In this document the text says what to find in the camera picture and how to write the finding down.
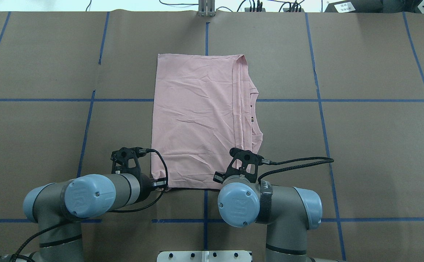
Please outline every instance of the black strap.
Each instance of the black strap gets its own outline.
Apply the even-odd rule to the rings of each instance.
[[[57,245],[62,245],[62,244],[66,244],[69,242],[73,242],[75,240],[81,239],[82,238],[82,234],[79,234],[75,237],[70,237],[67,239],[62,239],[62,240],[58,240],[58,241],[54,241],[54,242],[47,242],[47,243],[41,243],[39,245],[39,247],[53,247],[53,246],[57,246]]]
[[[305,255],[307,253],[306,250],[282,249],[280,247],[274,247],[269,244],[265,244],[265,246],[267,247],[267,249],[270,249],[271,251],[288,254],[288,255]]]
[[[272,211],[272,185],[268,181],[260,182],[260,211],[256,223],[268,224]]]

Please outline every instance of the wrinkled fabric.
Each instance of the wrinkled fabric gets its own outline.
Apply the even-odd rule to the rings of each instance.
[[[258,152],[257,96],[244,55],[158,55],[152,148],[170,187],[220,189],[213,176],[226,171],[230,148]],[[164,177],[158,157],[151,160],[153,177]]]

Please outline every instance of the label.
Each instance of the label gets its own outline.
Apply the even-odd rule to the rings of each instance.
[[[335,5],[335,8],[338,11],[338,13],[347,13],[351,11],[356,11],[356,8],[354,8],[351,2]]]

